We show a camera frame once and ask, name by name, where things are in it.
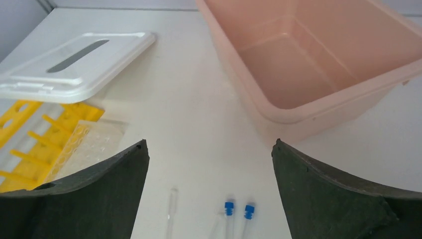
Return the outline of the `white plastic bin lid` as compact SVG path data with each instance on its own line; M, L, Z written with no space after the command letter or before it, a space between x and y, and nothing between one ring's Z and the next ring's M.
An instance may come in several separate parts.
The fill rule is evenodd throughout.
M82 102L155 40L151 32L81 34L2 73L0 96L61 104Z

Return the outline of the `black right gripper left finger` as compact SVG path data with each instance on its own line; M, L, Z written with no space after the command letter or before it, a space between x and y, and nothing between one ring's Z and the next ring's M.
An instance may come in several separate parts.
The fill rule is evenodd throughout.
M130 238L149 159L146 140L141 140L33 190L1 193L1 238Z

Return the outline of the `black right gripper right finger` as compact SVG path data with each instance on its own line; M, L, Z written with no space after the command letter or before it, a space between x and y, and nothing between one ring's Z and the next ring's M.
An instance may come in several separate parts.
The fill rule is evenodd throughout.
M354 176L281 140L271 156L292 238L421 238L420 192Z

